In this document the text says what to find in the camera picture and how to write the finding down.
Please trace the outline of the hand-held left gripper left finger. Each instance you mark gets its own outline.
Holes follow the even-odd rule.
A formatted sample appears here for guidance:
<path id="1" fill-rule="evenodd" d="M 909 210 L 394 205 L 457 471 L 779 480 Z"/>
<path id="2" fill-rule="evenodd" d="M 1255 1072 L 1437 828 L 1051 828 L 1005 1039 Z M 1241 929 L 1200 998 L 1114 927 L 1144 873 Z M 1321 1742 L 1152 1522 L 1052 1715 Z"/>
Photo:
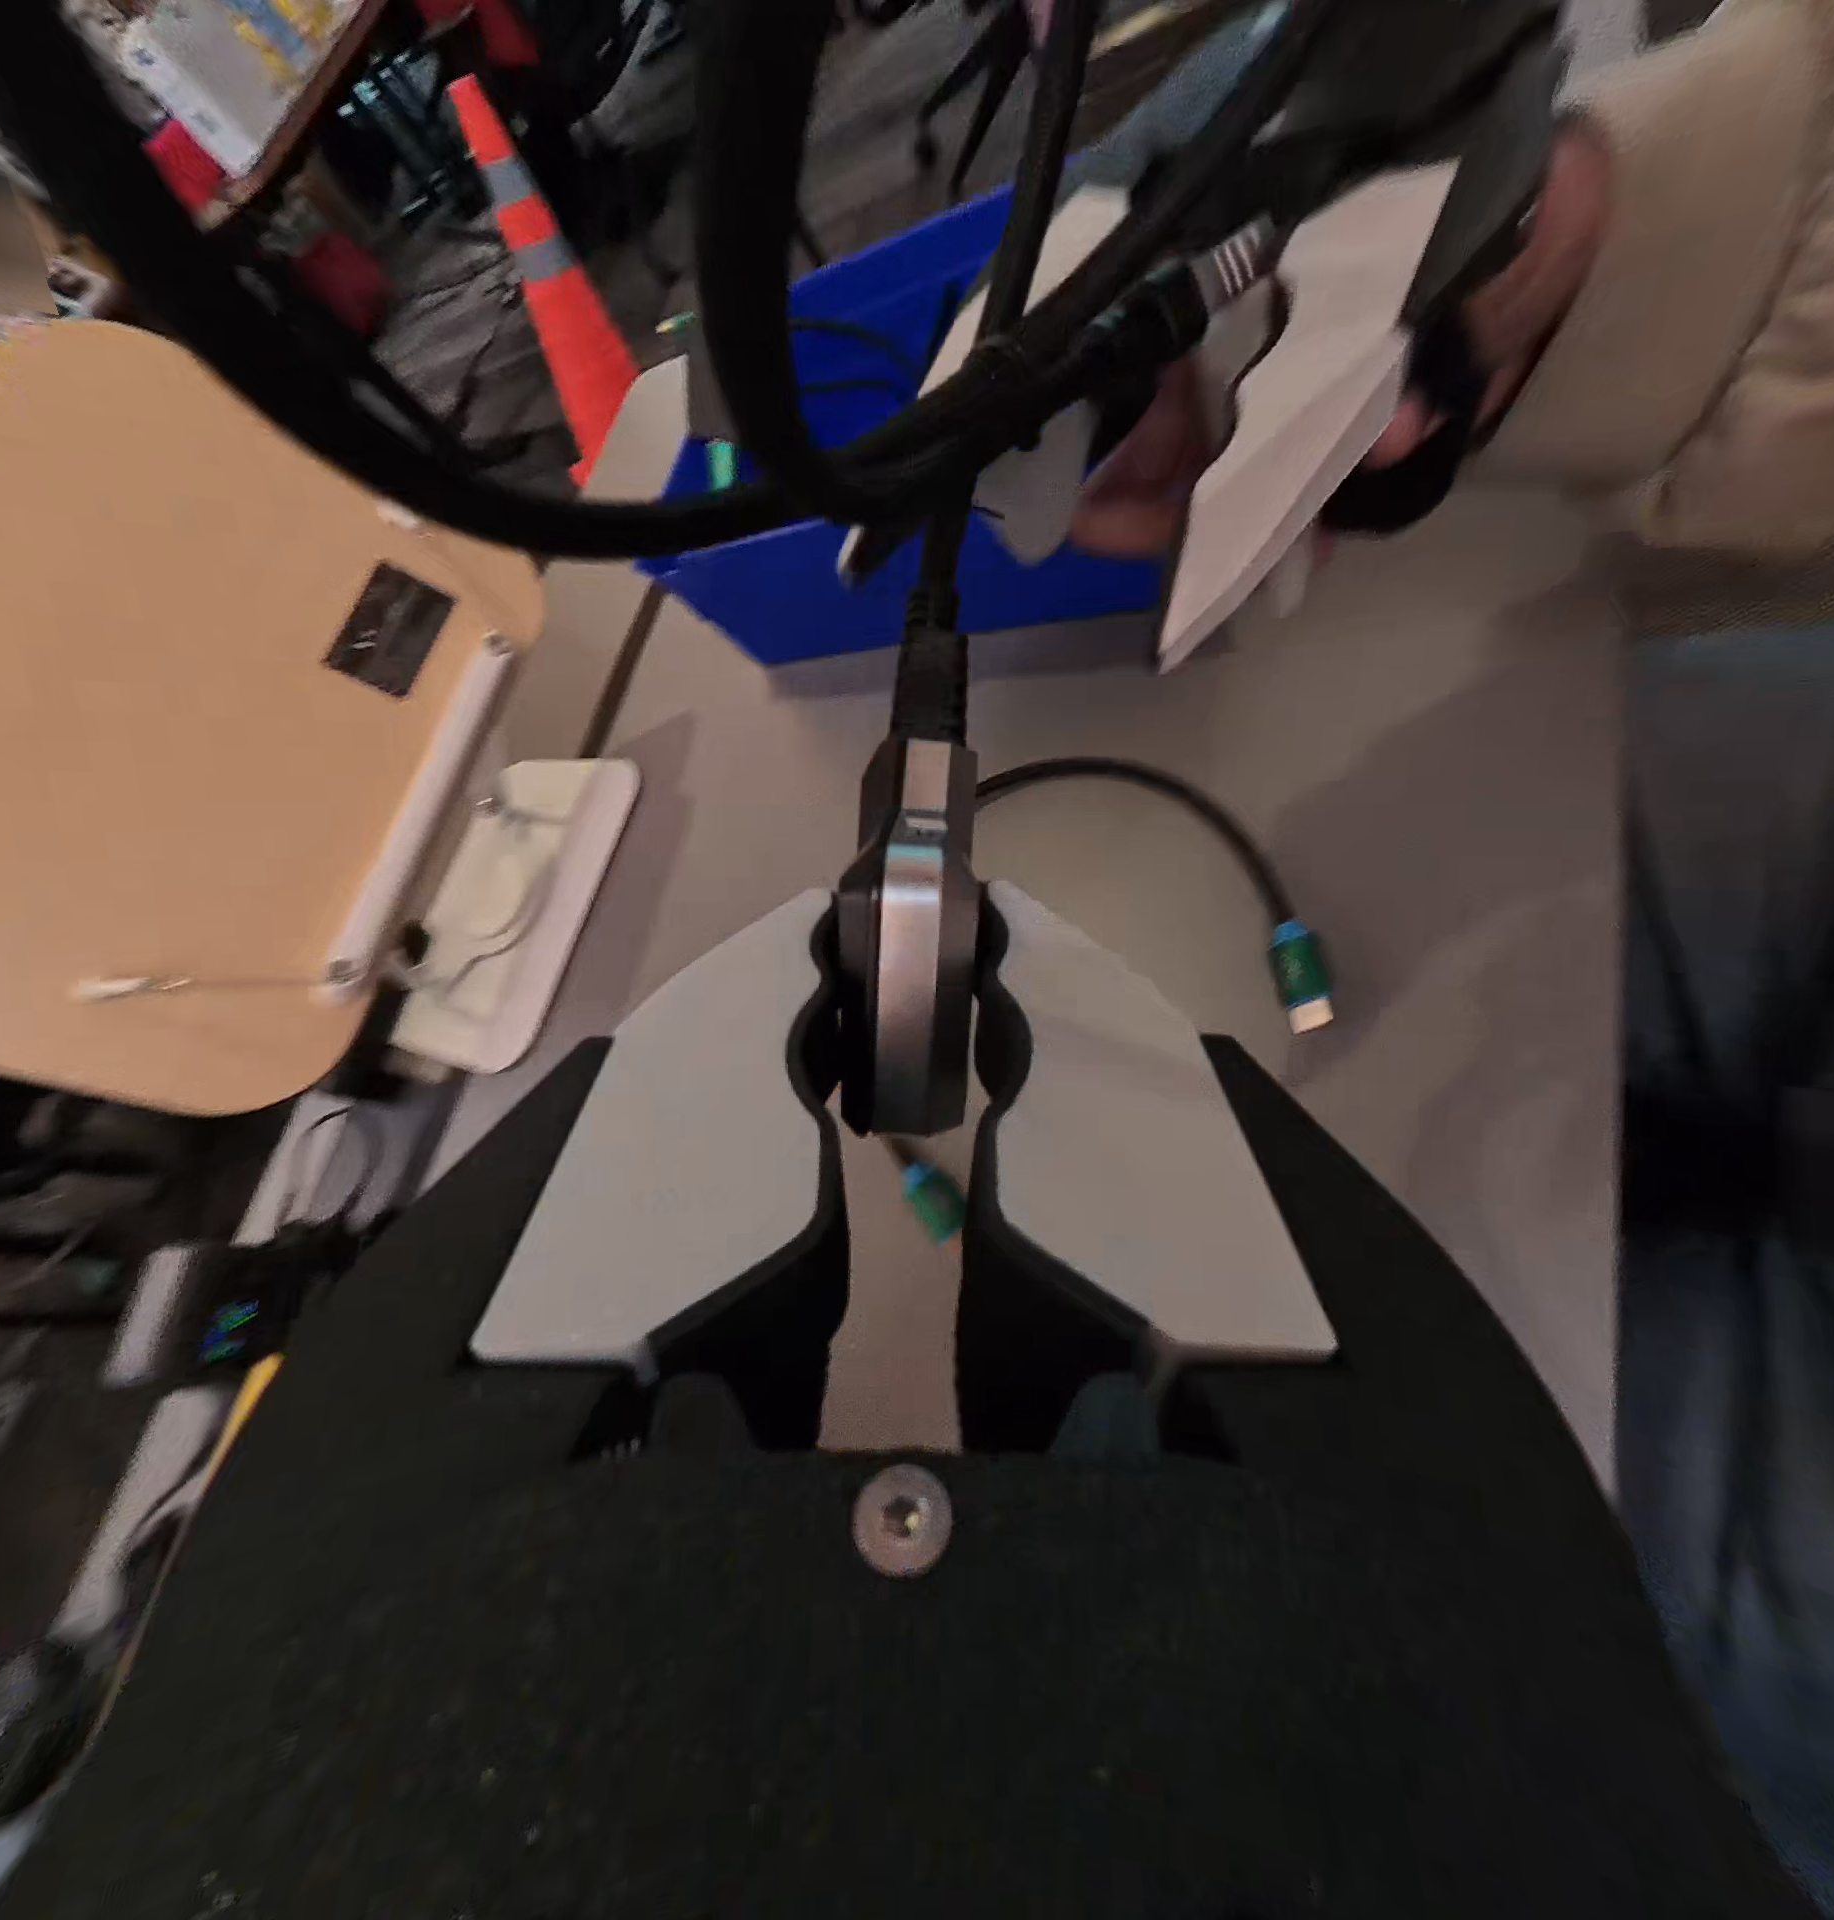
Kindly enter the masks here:
<path id="1" fill-rule="evenodd" d="M 806 889 L 617 1028 L 470 1337 L 488 1367 L 714 1379 L 812 1452 L 850 1307 L 831 1111 L 834 895 Z"/>

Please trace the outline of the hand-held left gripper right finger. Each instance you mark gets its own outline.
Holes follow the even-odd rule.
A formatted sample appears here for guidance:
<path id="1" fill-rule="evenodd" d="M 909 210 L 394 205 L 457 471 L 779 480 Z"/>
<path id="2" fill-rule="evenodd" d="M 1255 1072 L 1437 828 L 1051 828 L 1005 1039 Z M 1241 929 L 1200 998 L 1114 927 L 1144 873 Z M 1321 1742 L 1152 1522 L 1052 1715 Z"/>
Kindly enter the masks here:
<path id="1" fill-rule="evenodd" d="M 1098 1379 L 1322 1367 L 1340 1339 L 1212 1051 L 1121 955 L 986 889 L 955 1397 L 972 1454 L 1049 1450 Z"/>

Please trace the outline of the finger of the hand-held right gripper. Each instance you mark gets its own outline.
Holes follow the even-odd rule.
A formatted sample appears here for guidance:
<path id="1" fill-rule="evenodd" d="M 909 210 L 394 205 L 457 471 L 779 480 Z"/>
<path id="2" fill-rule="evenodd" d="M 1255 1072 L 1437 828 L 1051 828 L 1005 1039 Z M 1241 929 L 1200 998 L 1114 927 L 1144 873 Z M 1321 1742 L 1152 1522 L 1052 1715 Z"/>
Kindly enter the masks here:
<path id="1" fill-rule="evenodd" d="M 1266 301 L 1229 302 L 1199 352 L 1233 432 L 1192 488 L 1154 649 L 1188 661 L 1286 562 L 1390 425 L 1411 373 L 1411 288 L 1458 162 L 1372 177 L 1301 225 Z"/>
<path id="2" fill-rule="evenodd" d="M 992 464 L 992 535 L 1016 564 L 1046 564 L 1069 541 L 1096 428 L 1096 407 L 1073 405 L 1046 423 L 1035 445 Z"/>

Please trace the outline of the black hdmi cable green plugs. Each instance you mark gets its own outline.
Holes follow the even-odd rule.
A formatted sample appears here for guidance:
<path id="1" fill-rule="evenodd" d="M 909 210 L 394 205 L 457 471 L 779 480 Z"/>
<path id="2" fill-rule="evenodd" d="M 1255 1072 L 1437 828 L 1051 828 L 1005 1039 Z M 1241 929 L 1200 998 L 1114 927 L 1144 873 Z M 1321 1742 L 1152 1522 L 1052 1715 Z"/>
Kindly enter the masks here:
<path id="1" fill-rule="evenodd" d="M 1123 758 L 1052 757 L 980 778 L 976 807 L 986 808 L 1033 789 L 1081 782 L 1121 784 L 1159 797 L 1210 828 L 1269 919 L 1266 965 L 1289 1031 L 1306 1037 L 1335 1023 L 1333 974 L 1316 930 L 1301 915 L 1286 881 L 1255 835 L 1200 787 Z M 890 1137 L 887 1153 L 897 1162 L 901 1197 L 915 1223 L 933 1244 L 948 1244 L 965 1227 L 965 1189 L 911 1141 Z"/>

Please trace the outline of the dark grey port adapter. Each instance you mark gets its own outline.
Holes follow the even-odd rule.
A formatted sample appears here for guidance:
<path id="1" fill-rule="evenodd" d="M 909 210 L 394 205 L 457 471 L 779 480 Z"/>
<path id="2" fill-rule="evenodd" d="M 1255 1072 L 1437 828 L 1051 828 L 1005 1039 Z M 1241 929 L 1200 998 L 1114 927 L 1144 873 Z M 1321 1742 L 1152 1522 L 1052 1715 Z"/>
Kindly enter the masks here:
<path id="1" fill-rule="evenodd" d="M 917 584 L 836 893 L 840 1109 L 862 1138 L 930 1138 L 966 1115 L 982 915 L 969 716 L 956 590 Z"/>

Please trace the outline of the person's right forearm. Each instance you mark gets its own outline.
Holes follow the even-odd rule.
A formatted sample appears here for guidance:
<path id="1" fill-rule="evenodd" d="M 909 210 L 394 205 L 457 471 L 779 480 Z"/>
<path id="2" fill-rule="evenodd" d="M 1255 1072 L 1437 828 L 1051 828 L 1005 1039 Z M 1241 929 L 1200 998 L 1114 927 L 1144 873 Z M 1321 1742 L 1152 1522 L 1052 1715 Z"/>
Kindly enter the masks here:
<path id="1" fill-rule="evenodd" d="M 1604 222 L 1481 472 L 1601 510 L 1636 634 L 1834 620 L 1834 2 L 1720 4 L 1566 111 Z"/>

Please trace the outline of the person's right hand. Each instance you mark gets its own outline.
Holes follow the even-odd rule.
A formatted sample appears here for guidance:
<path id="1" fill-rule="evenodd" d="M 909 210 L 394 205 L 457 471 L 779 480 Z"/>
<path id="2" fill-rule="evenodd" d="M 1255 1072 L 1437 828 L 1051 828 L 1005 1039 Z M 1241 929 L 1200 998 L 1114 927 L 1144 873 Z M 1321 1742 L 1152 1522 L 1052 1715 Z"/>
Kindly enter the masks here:
<path id="1" fill-rule="evenodd" d="M 1505 419 L 1584 292 L 1602 252 L 1611 182 L 1602 136 L 1578 112 L 1566 115 L 1516 250 L 1463 301 L 1463 335 L 1482 377 L 1481 432 Z"/>

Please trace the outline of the blue plastic bin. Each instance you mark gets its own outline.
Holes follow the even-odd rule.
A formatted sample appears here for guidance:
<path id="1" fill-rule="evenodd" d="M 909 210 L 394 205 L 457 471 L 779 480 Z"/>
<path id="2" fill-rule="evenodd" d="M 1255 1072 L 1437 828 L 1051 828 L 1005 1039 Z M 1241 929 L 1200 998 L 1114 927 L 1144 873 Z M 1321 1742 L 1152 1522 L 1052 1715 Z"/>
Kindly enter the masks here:
<path id="1" fill-rule="evenodd" d="M 1012 191 L 1001 186 L 791 287 L 794 368 L 818 445 L 864 436 L 915 403 L 1001 243 L 1010 201 Z M 801 521 L 636 566 L 763 666 L 890 649 L 902 637 L 923 545 L 906 541 L 852 587 L 838 572 L 842 542 L 834 524 Z M 970 637 L 1015 632 L 1150 612 L 1162 596 L 1162 569 L 1066 545 L 1027 566 L 976 519 L 959 559 L 956 595 Z"/>

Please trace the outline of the white plastic tray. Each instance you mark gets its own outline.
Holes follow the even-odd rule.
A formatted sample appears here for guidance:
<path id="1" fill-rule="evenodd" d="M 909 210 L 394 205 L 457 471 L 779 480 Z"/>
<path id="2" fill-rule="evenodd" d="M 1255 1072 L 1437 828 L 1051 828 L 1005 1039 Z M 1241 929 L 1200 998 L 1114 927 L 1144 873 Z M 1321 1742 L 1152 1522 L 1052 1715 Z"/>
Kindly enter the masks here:
<path id="1" fill-rule="evenodd" d="M 499 775 L 427 904 L 392 1052 L 470 1077 L 532 1052 L 641 797 L 628 758 L 532 758 Z"/>

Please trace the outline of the black hub with blue ports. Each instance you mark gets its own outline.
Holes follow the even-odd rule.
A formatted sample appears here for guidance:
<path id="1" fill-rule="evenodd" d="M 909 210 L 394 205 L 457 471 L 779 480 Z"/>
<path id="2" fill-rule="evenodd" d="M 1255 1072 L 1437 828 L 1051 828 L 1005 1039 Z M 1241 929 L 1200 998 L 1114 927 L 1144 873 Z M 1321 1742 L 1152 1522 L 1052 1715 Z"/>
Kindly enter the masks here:
<path id="1" fill-rule="evenodd" d="M 256 1244 L 190 1240 L 152 1252 L 120 1308 L 98 1375 L 106 1391 L 247 1375 L 283 1355 L 309 1305 L 353 1266 L 362 1235 L 296 1220 Z"/>

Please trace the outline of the orange traffic cone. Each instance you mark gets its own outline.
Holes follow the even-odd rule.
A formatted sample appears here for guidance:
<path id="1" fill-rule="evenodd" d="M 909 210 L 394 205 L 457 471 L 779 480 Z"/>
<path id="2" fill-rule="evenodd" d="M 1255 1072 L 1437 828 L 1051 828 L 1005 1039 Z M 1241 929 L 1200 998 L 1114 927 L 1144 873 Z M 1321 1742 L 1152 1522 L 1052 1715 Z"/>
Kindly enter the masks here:
<path id="1" fill-rule="evenodd" d="M 447 87 L 447 99 L 568 423 L 576 448 L 571 480 L 585 487 L 641 379 L 641 364 L 485 85 L 474 75 L 458 76 Z"/>

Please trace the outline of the person's leg in jeans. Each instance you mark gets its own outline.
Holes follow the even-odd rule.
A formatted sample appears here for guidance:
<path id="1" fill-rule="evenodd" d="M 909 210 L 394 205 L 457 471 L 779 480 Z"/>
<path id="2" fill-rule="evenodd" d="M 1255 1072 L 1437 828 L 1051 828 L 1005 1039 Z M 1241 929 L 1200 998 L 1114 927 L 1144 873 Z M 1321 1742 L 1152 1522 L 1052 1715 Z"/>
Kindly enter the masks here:
<path id="1" fill-rule="evenodd" d="M 1834 620 L 1639 649 L 1625 854 L 1625 1522 L 1834 1917 Z"/>

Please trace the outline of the light wooden board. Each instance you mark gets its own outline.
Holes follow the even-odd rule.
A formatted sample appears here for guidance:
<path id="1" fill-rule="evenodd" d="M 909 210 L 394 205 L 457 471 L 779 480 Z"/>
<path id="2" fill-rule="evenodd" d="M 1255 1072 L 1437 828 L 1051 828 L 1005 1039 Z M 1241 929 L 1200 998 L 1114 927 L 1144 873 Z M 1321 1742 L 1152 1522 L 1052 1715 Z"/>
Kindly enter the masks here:
<path id="1" fill-rule="evenodd" d="M 528 557 L 188 351 L 5 327 L 0 1077 L 200 1119 L 324 1078 L 542 625 Z"/>

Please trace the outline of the printed board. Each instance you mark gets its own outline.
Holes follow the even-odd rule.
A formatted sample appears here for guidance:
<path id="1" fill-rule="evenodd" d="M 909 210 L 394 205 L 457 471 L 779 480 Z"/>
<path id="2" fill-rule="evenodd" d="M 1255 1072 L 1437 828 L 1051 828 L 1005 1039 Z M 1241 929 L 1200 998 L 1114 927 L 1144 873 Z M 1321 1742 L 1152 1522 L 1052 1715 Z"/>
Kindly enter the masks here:
<path id="1" fill-rule="evenodd" d="M 368 243 L 375 222 L 320 156 L 323 130 L 361 80 L 392 4 L 62 4 L 129 115 L 155 108 L 219 178 L 200 231 L 307 209 Z"/>

